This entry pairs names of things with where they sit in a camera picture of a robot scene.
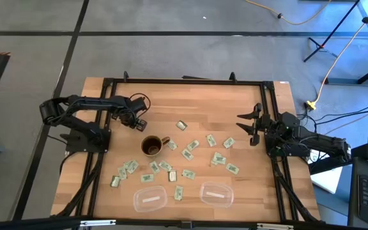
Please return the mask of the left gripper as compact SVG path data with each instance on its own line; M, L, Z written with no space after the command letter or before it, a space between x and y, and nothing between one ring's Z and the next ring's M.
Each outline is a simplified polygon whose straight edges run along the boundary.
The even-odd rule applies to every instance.
M118 109L112 114L112 119L119 120L126 127L143 132L147 122L141 119L140 116L148 111L148 106L145 103L148 97L146 95L138 95L136 99L132 99L133 97L132 95L126 100L127 108Z

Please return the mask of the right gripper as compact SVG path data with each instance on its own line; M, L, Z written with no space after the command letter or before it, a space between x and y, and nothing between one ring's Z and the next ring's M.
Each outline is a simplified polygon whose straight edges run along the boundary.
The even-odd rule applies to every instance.
M256 146L259 144L260 135L258 134L258 132L259 131L265 132L270 127L271 122L272 122L269 114L262 114L260 116L260 112L262 111L262 108L263 108L262 104L257 103L254 106L253 112L248 113L248 114L237 115L238 118L254 120L251 126L244 125L241 123L236 123L236 125L238 125L242 130L246 131L248 135L252 136L252 138L250 139L251 146Z

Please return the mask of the teal and brown ceramic mug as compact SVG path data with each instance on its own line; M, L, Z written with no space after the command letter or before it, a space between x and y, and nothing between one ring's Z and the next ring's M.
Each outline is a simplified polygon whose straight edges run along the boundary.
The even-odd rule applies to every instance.
M155 157L170 140L170 137L159 138L149 135L142 140L141 150L147 157Z

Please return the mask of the clear plastic bin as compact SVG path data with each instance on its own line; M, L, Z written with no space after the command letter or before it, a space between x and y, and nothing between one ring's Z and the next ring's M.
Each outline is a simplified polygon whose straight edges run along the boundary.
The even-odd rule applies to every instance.
M163 186L144 188L134 194L134 209L139 213L156 211L163 208L167 200L167 192Z
M200 200L210 206L228 208L234 201L234 192L226 184L205 182L200 188Z

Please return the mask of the white box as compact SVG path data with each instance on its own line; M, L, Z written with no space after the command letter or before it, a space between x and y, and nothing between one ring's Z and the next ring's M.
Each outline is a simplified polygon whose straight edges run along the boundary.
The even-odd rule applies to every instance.
M329 155L327 155L326 153L312 149L310 151L310 156L309 159L307 160L307 163L308 164L316 163L318 162L318 160L324 160L328 157ZM323 190L326 190L331 194L335 194L341 176L341 172L342 167L337 167L329 171L311 174L310 178L313 184L321 187Z

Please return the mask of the black tripod stand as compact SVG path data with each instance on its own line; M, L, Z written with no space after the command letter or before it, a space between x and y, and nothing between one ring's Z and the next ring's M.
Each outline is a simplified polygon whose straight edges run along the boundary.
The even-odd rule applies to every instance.
M325 40L323 41L323 43L318 43L313 38L308 37L308 40L316 46L316 49L314 51L312 51L303 60L304 63L306 63L310 58L312 58L318 52L326 52L329 55L337 58L337 55L334 54L333 52L329 51L328 49L326 49L325 48L325 45L329 41L329 39L331 39L331 37L336 34L336 31L339 29L339 27L342 25L342 23L346 20L346 18L348 17L348 15L357 7L357 5L359 4L359 2L360 2L360 0L355 0L354 1L353 6L347 11L347 13L343 16L343 18L339 21L339 23L334 27L334 29L330 33L328 33L328 36L325 38Z

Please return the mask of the black side desk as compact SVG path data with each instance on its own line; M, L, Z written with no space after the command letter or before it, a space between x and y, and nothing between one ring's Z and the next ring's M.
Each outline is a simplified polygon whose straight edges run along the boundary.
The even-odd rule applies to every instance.
M349 223L354 224L356 219L363 221L358 215L358 176L368 176L368 143L350 150L350 153L347 161L342 162L328 157L324 160L318 160L316 163L309 164L309 169L311 174L317 174L340 166L349 164L353 166L349 197Z

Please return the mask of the black overhead beam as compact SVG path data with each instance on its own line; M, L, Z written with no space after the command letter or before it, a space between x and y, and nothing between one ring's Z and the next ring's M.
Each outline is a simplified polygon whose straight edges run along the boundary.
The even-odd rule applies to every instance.
M97 226L164 226L193 229L195 227L236 227L269 230L368 230L365 227L351 227L326 224L324 222L223 222L200 220L141 220L141 219L92 219L90 216L49 217L0 222L0 230L64 230L76 227Z

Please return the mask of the black aluminium table frame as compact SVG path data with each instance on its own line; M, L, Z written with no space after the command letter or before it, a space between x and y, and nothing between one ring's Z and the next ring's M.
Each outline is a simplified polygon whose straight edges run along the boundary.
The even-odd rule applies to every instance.
M214 82L201 79L128 79L116 86L116 93L128 96L144 93L151 100L151 108L144 115L147 127L143 132L132 130L117 121L110 123L112 131L108 152L104 155L95 201L84 200L83 213L97 218L141 220L200 220L223 222L278 222L280 211L270 158L265 142L251 146L249 136L236 123L237 115L252 112L261 103L270 115L276 112L295 113L295 105L288 82L272 82L257 86L244 81ZM182 131L176 124L181 120L188 127ZM217 143L210 147L206 136L212 134ZM181 173L194 171L195 179L179 176L169 182L166 171L155 175L153 182L141 183L141 175L151 172L150 157L141 151L142 140L149 136L170 137L178 147L164 148L155 157L169 163ZM223 146L232 137L235 143L228 149ZM188 161L181 152L198 140L199 146ZM214 153L226 157L226 163L211 164ZM118 168L129 160L136 160L138 168L118 188L110 186ZM226 169L228 163L238 167L237 175ZM232 188L234 201L228 208L218 208L200 200L200 188L205 182L223 183ZM176 201L176 186L183 187L183 199ZM139 213L134 209L134 194L141 189L163 186L167 204L156 211Z

